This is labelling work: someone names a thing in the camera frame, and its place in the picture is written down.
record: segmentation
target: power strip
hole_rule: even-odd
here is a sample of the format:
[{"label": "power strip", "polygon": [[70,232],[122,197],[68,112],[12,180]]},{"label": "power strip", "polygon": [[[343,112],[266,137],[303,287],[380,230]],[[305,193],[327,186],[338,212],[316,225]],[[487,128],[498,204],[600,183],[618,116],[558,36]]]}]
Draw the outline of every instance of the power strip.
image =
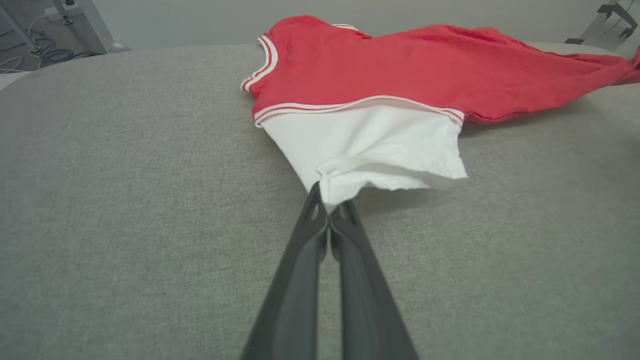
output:
[{"label": "power strip", "polygon": [[[77,3],[73,4],[73,5],[66,5],[64,2],[62,3],[62,6],[64,6],[65,10],[67,11],[67,15],[69,17],[74,16],[74,15],[78,15],[79,13],[82,13],[82,9],[80,8],[80,6],[78,6]],[[47,16],[47,20],[49,21],[58,21],[58,20],[62,20],[62,15],[60,15],[60,13],[58,12],[58,9],[56,9],[56,7],[52,7],[52,8],[48,8],[44,10],[44,14]]]}]

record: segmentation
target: red garment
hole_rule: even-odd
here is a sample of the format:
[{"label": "red garment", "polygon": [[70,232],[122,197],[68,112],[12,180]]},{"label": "red garment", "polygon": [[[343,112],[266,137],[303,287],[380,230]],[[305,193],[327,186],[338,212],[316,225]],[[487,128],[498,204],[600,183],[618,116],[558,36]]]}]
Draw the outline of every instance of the red garment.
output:
[{"label": "red garment", "polygon": [[499,122],[562,106],[615,82],[640,81],[640,53],[544,53],[492,28],[429,26],[372,38],[311,16],[261,37],[267,59],[243,83],[260,122],[285,112],[327,112],[368,99],[401,99],[463,120]]}]

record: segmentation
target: white striped trim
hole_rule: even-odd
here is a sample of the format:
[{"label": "white striped trim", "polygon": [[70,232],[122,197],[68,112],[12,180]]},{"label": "white striped trim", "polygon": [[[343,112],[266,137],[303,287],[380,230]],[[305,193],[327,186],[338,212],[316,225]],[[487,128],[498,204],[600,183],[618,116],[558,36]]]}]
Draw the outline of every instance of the white striped trim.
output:
[{"label": "white striped trim", "polygon": [[356,29],[355,26],[349,25],[349,24],[333,24],[332,26],[335,26],[336,28],[342,28],[342,29],[352,29],[355,31],[359,31],[358,29]]},{"label": "white striped trim", "polygon": [[344,104],[327,104],[327,105],[313,105],[313,104],[300,104],[297,102],[283,102],[282,104],[276,104],[272,106],[268,106],[253,115],[255,119],[255,125],[260,126],[260,123],[267,119],[270,116],[282,114],[282,113],[328,113],[331,111],[343,110],[348,107],[360,104],[365,101],[371,100],[380,100],[380,99],[388,99],[388,100],[399,100],[405,101],[414,105],[417,105],[421,108],[425,108],[427,110],[446,115],[455,123],[462,125],[462,122],[465,119],[465,114],[458,110],[452,108],[438,108],[436,106],[429,106],[426,104],[422,104],[421,102],[417,102],[414,100],[409,100],[404,97],[391,96],[391,95],[377,95],[365,97],[364,99],[360,99],[353,102],[346,102]]},{"label": "white striped trim", "polygon": [[259,37],[258,41],[264,50],[264,65],[241,83],[240,86],[244,92],[249,92],[251,85],[273,71],[276,63],[278,63],[278,50],[276,49],[276,45],[265,35]]}]

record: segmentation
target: gray fabric surface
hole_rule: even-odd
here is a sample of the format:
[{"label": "gray fabric surface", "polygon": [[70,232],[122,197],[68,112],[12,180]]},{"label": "gray fabric surface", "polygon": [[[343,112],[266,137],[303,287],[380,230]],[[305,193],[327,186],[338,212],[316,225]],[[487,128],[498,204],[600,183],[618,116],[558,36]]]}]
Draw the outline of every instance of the gray fabric surface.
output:
[{"label": "gray fabric surface", "polygon": [[[305,192],[252,126],[256,45],[63,63],[0,92],[0,359],[233,359]],[[470,179],[356,200],[424,359],[640,358],[640,86],[465,124]],[[321,269],[319,358],[340,358]]]}]

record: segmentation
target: red fabric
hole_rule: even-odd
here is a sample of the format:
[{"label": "red fabric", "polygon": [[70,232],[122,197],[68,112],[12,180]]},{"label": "red fabric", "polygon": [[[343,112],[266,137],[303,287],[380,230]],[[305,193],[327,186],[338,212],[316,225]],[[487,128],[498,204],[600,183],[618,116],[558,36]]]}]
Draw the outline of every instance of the red fabric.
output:
[{"label": "red fabric", "polygon": [[376,95],[454,108],[499,122],[562,106],[611,84],[640,81],[633,60],[544,53],[492,28],[436,25],[372,38],[311,16],[266,36],[275,68],[252,84],[254,115],[269,106],[344,104]]}]

